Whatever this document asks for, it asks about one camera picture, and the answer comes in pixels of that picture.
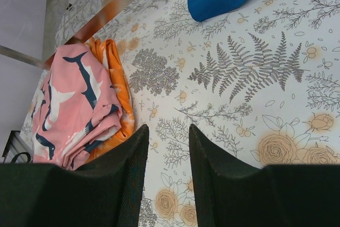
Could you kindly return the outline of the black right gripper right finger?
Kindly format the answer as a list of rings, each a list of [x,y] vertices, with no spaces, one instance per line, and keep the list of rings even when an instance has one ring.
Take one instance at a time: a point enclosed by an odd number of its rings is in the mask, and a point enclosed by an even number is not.
[[[339,226],[338,165],[258,169],[195,125],[189,151],[198,226]]]

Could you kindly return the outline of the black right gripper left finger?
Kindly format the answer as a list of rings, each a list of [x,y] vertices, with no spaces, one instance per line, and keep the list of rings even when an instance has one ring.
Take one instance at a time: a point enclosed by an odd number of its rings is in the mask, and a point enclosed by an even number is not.
[[[149,128],[68,171],[54,164],[1,165],[1,226],[137,226]]]

